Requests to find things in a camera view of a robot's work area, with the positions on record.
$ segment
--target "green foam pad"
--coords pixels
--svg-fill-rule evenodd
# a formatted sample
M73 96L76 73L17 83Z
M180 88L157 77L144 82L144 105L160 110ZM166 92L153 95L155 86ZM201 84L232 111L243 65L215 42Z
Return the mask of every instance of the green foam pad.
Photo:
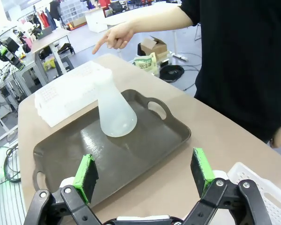
M98 173L94 157L87 154L83 156L73 182L73 186L83 197L86 204L91 200L97 179Z
M201 197L215 179L214 173L203 149L193 149L191 169L199 195Z

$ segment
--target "tray handle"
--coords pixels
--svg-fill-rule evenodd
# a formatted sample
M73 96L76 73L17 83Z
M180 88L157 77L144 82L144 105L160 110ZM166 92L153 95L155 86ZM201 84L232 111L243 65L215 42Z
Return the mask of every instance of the tray handle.
M160 105L162 107L162 109L165 111L165 114L166 114L166 117L165 117L164 120L173 117L172 113L170 112L170 109L168 108L168 106L163 101L161 101L161 100L159 100L157 98L154 98L154 97L147 97L146 98L146 105L148 106L148 104L150 102L155 102L155 103L157 103L158 105Z
M37 169L35 168L34 171L33 171L33 174L32 174L33 187L34 187L34 189L35 189L36 191L40 190L39 185L38 185L38 183L37 183L37 174L38 174L38 173L41 173L41 172L42 172L42 171L37 170Z

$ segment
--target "table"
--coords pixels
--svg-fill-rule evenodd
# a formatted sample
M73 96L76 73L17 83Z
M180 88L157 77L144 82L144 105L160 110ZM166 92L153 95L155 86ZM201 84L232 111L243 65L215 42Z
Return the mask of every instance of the table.
M242 162L281 188L281 156L236 123L114 55L101 56L95 62L113 71L120 91L134 89L146 97L162 100L172 114L192 130L190 140L164 161L93 208L102 222L117 216L169 214L183 218L199 199L190 169L193 147L204 149L215 170L228 172L236 162ZM94 102L50 128L37 115L34 94L20 103L19 160L27 209L35 193L32 184L34 147L96 106Z
M19 84L22 86L23 90L25 91L25 94L27 96L31 95L31 91L29 87L27 86L27 82L30 82L30 85L34 85L33 80L31 79L30 75L24 76L24 74L29 71L31 68L33 68L35 75L41 82L42 86L45 86L49 83L48 77L46 75L45 69L42 65L42 62L39 58L39 56L35 53L28 53L26 54L26 58L23 59L23 63L25 67L22 70L19 70L15 72L14 76L16 77Z
M64 67L64 65L60 59L60 56L58 55L58 50L54 46L53 43L61 38L64 38L69 33L71 33L71 32L68 30L57 28L56 30L54 30L52 32L52 34L49 34L48 36L33 42L31 52L36 53L36 52L39 52L40 50L44 49L45 47L49 46L57 63L59 64L59 66L61 68L62 73L65 74L67 72L66 68Z
M84 14L90 31L100 33L107 30L107 25L100 22L105 19L103 8L92 8Z
M106 17L105 19L101 20L100 23L104 23L109 26L115 26L120 23L124 23L126 21L132 20L136 17L161 13L171 7L177 7L180 5L181 4L177 4L177 3L158 2L152 6L141 7L141 8L129 10L127 12ZM174 54L177 54L177 35L175 30L173 30L173 36L174 36Z

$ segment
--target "translucent plastic bottle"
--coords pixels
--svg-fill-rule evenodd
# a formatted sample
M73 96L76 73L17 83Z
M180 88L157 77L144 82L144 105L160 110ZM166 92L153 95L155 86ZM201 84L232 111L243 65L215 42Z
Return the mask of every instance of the translucent plastic bottle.
M112 71L105 69L94 81L98 94L100 125L102 131L110 137L122 137L136 126L134 110L116 88Z

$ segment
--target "beige tabletop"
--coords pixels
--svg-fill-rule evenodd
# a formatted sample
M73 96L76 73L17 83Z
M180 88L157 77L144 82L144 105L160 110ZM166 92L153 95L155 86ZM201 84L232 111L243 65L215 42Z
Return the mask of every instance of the beige tabletop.
M67 36L69 33L71 33L71 32L68 30L65 30L62 28L57 28L56 30L54 30L52 32L52 34L49 34L48 36L33 42L31 52L36 53L36 52L44 49L45 47L49 46L49 44Z
M204 149L215 170L228 172L236 162L242 162L281 188L281 156L246 130L183 91L114 55L104 55L95 61L113 71L120 91L135 89L146 97L162 100L172 114L192 130L190 140L166 160L94 207L102 222L117 216L182 218L189 213L199 199L190 169L193 147ZM32 184L34 147L96 106L97 102L94 102L50 128L37 115L34 94L21 102L19 156L27 209L35 193Z

